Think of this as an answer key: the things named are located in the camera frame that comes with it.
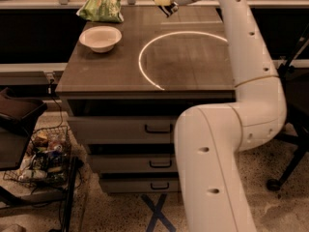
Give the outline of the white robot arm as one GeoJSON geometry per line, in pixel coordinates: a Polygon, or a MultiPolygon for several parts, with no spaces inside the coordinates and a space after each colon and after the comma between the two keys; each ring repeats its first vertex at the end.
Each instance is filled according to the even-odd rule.
{"type": "MultiPolygon", "coordinates": [[[[157,5],[202,0],[154,0],[157,5]]],[[[282,84],[247,0],[217,0],[236,99],[188,108],[178,118],[175,154],[189,232],[256,232],[237,153],[269,142],[284,126],[282,84]]]]}

